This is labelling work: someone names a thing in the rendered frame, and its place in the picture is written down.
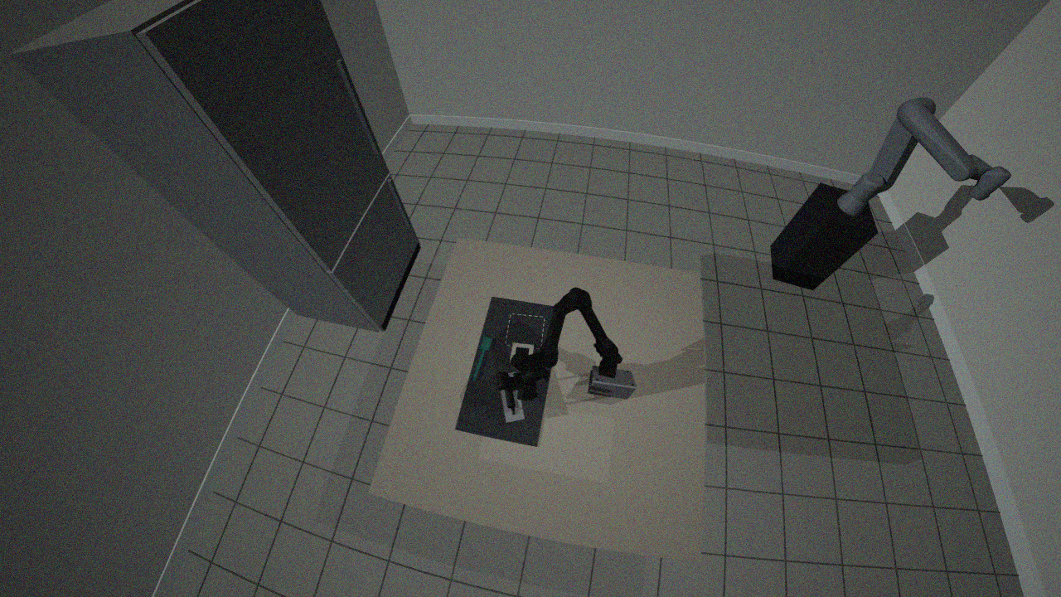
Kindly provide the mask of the teal flat trowel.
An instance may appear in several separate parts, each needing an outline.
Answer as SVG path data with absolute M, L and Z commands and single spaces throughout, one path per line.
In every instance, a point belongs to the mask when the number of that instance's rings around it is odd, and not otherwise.
M 480 356 L 477 369 L 475 369 L 474 377 L 472 377 L 472 381 L 475 381 L 475 379 L 477 379 L 480 367 L 482 364 L 482 357 L 484 357 L 486 349 L 489 351 L 490 345 L 492 345 L 491 337 L 482 337 L 482 344 L 481 344 L 482 354 Z

